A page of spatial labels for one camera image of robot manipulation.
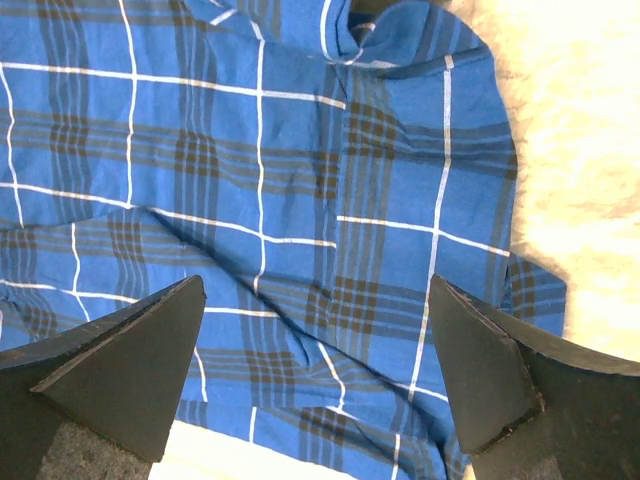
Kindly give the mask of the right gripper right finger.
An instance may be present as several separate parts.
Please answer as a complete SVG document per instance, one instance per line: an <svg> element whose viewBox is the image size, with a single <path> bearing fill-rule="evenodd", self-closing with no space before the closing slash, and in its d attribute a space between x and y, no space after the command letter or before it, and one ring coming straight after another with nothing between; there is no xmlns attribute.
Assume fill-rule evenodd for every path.
<svg viewBox="0 0 640 480"><path fill-rule="evenodd" d="M431 280L432 337L478 479L636 479L639 365Z"/></svg>

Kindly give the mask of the blue plaid long sleeve shirt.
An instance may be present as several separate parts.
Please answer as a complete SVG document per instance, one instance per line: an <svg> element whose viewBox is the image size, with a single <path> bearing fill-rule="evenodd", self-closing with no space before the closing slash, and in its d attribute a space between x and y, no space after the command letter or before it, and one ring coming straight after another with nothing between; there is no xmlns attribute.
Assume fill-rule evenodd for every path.
<svg viewBox="0 0 640 480"><path fill-rule="evenodd" d="M178 416L358 479L460 479L428 291L560 334L510 250L489 47L427 1L5 1L1 344L198 275Z"/></svg>

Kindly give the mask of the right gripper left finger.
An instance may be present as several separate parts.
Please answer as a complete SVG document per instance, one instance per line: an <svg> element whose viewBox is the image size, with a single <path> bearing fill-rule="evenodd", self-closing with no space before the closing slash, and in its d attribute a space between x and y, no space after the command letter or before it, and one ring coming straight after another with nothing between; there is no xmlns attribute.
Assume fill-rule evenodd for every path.
<svg viewBox="0 0 640 480"><path fill-rule="evenodd" d="M205 300L191 276L2 351L2 478L148 478L165 452Z"/></svg>

